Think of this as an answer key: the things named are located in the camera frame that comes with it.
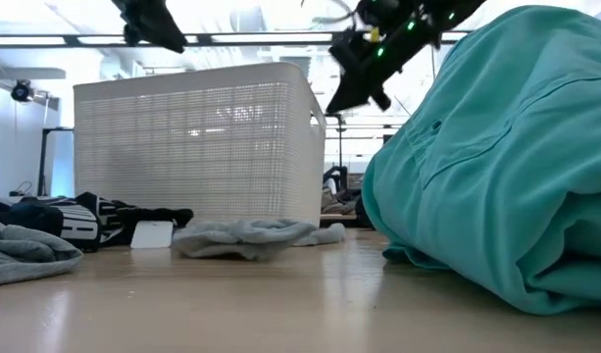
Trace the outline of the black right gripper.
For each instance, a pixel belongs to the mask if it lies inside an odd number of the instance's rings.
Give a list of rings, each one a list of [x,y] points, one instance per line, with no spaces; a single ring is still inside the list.
[[[326,112],[338,113],[374,101],[386,111],[391,100],[383,85],[427,45],[440,45],[440,5],[435,1],[362,0],[350,13],[369,28],[354,25],[332,42],[328,52],[343,70]]]

